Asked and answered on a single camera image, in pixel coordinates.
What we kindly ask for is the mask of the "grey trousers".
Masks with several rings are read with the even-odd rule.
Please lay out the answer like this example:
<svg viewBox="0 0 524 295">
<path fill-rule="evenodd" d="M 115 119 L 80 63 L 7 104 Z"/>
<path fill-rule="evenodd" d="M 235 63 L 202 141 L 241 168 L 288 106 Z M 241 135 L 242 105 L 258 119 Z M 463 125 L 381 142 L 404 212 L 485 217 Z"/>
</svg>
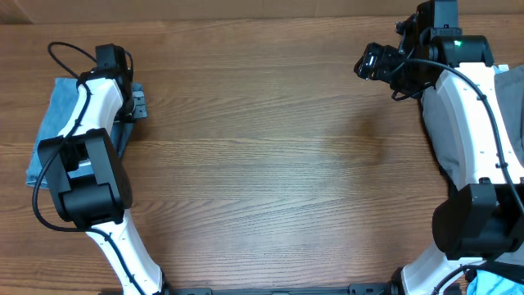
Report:
<svg viewBox="0 0 524 295">
<path fill-rule="evenodd" d="M 422 96 L 422 118 L 440 167 L 449 178 L 449 199 L 432 217 L 434 244 L 450 261 L 466 257 L 523 263 L 523 166 L 513 151 L 501 114 L 495 75 L 481 63 L 460 66 L 487 96 L 445 70 Z"/>
</svg>

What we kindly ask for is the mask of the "light blue garment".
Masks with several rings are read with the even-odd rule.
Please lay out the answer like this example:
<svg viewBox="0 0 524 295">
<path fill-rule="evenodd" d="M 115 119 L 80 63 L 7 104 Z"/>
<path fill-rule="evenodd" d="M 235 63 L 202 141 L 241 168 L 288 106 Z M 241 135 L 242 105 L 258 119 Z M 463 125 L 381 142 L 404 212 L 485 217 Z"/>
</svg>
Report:
<svg viewBox="0 0 524 295">
<path fill-rule="evenodd" d="M 496 95 L 513 151 L 523 166 L 523 66 L 495 75 Z M 467 295 L 523 295 L 523 285 L 487 271 L 477 271 Z"/>
</svg>

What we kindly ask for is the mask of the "light blue denim jeans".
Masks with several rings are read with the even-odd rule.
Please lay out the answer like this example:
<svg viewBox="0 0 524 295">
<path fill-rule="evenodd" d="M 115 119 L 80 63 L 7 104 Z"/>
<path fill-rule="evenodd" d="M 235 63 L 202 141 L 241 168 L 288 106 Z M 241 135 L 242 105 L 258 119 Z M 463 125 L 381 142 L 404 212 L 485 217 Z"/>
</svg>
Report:
<svg viewBox="0 0 524 295">
<path fill-rule="evenodd" d="M 75 79 L 55 79 L 55 86 L 52 91 L 50 104 L 43 121 L 40 124 L 29 166 L 26 171 L 27 186 L 35 186 L 38 175 L 42 170 L 42 165 L 37 153 L 39 142 L 44 139 L 54 138 L 59 134 L 59 132 L 65 127 L 67 121 L 71 117 L 78 101 L 78 97 L 79 94 L 76 88 Z M 125 125 L 117 123 L 113 125 L 111 130 L 111 141 L 118 153 L 118 157 L 122 157 L 124 155 L 124 151 L 128 146 L 133 127 L 134 123 Z"/>
</svg>

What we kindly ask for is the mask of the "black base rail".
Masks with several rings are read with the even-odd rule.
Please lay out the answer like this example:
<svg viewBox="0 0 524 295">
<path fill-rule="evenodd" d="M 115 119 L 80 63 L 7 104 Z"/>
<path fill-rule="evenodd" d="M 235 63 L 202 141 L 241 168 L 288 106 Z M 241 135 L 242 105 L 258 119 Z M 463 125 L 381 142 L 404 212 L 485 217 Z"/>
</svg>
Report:
<svg viewBox="0 0 524 295">
<path fill-rule="evenodd" d="M 171 288 L 164 295 L 402 295 L 394 283 L 357 283 L 347 287 L 320 288 L 253 288 L 213 290 L 211 288 Z"/>
</svg>

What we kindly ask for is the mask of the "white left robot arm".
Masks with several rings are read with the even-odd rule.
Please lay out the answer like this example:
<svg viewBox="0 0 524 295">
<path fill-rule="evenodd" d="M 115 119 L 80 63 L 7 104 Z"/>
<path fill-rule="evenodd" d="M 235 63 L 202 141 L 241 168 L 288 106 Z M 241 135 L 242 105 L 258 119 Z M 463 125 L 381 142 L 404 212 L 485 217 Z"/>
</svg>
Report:
<svg viewBox="0 0 524 295">
<path fill-rule="evenodd" d="M 165 274 L 133 222 L 133 193 L 119 152 L 136 120 L 147 117 L 145 98 L 133 91 L 129 52 L 113 43 L 95 51 L 95 67 L 73 75 L 78 99 L 70 118 L 56 137 L 38 144 L 34 215 L 51 230 L 87 234 L 123 294 L 167 294 Z"/>
</svg>

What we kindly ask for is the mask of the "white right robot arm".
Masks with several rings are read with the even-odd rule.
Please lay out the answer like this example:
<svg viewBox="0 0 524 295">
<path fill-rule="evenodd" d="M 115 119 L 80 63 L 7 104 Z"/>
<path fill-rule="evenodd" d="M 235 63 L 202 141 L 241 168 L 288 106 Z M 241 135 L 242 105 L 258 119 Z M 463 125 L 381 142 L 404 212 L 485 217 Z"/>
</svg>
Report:
<svg viewBox="0 0 524 295">
<path fill-rule="evenodd" d="M 433 241 L 400 268 L 387 294 L 443 294 L 468 271 L 523 281 L 523 167 L 495 92 L 485 37 L 415 39 L 410 50 L 370 43 L 355 64 L 362 79 L 388 83 L 396 101 L 419 96 L 442 106 L 439 127 L 458 158 L 454 191 L 432 216 Z"/>
</svg>

